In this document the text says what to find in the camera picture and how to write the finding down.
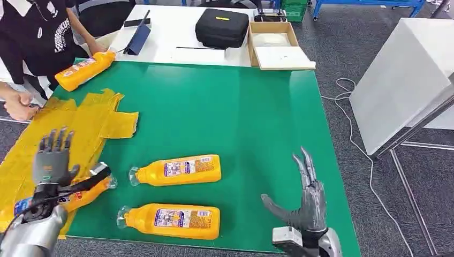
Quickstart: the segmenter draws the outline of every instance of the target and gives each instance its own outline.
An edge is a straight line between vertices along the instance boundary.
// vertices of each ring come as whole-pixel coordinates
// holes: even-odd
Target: black shirt
[[[75,57],[85,57],[77,56],[80,46],[74,43],[66,12],[71,0],[0,1],[0,57],[15,84],[24,83],[23,61],[30,75],[53,78]]]

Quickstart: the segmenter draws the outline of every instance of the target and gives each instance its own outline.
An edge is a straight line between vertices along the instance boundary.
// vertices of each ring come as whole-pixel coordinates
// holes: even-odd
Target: open box
[[[289,46],[254,46],[254,34],[286,34]],[[290,22],[250,22],[247,47],[252,67],[262,70],[314,70],[311,62],[299,47]]]

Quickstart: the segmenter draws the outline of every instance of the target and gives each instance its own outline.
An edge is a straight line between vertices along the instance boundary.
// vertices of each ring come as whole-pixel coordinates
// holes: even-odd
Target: plastic bottle
[[[58,73],[55,75],[55,79],[64,89],[71,92],[110,67],[115,60],[115,55],[116,54],[112,51],[97,52],[93,57],[74,64],[68,69]]]
[[[109,175],[107,178],[100,181],[89,191],[82,191],[71,194],[70,196],[62,197],[58,199],[58,203],[65,207],[65,209],[70,213],[84,205],[87,205],[93,202],[102,192],[106,191],[109,188],[117,187],[117,179],[112,175]],[[28,208],[32,204],[32,198],[25,198],[18,201],[14,205],[14,215],[16,216],[24,209]]]
[[[219,236],[221,212],[215,207],[162,205],[124,206],[117,215],[119,228],[130,226],[142,233],[213,240]]]
[[[208,154],[171,160],[161,160],[129,171],[131,185],[148,183],[153,186],[170,186],[215,182],[221,179],[219,155]]]
[[[70,196],[59,198],[58,203],[63,205],[65,209],[70,213],[80,207],[93,202],[102,192],[110,188],[117,187],[117,179],[112,175],[103,179],[101,182],[96,184],[92,189],[88,191],[77,192]]]

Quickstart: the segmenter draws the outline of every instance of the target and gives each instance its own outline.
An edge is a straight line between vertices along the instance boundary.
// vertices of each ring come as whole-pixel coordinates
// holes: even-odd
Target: robotic hand
[[[51,256],[60,229],[67,220],[67,211],[58,204],[58,199],[80,191],[88,191],[110,175],[104,163],[94,169],[96,175],[70,186],[79,172],[75,165],[68,171],[69,148],[74,134],[71,131],[62,148],[66,128],[60,130],[54,142],[56,130],[44,137],[33,162],[32,177],[36,184],[31,201],[24,204],[5,230],[0,245],[0,256]]]
[[[273,244],[291,256],[342,257],[336,232],[326,226],[323,184],[316,179],[310,154],[303,147],[301,153],[303,159],[293,154],[301,174],[301,207],[287,211],[275,204],[268,195],[261,195],[264,206],[288,225],[273,229]]]

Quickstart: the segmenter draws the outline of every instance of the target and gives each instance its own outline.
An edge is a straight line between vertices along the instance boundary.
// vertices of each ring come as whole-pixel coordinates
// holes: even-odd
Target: green tabletop
[[[87,93],[104,88],[125,95],[118,111],[140,112],[137,131],[131,139],[107,140],[100,161],[111,167],[118,187],[79,209],[68,236],[278,252],[271,230],[285,224],[263,207],[260,194],[288,209],[299,207],[300,175],[291,154],[302,145],[324,183],[328,226],[337,231],[344,256],[360,256],[313,71],[115,62],[74,92],[59,87],[53,97],[80,104]],[[132,166],[201,154],[221,157],[220,181],[129,183]],[[217,207],[220,236],[193,240],[117,228],[122,206],[148,203]]]

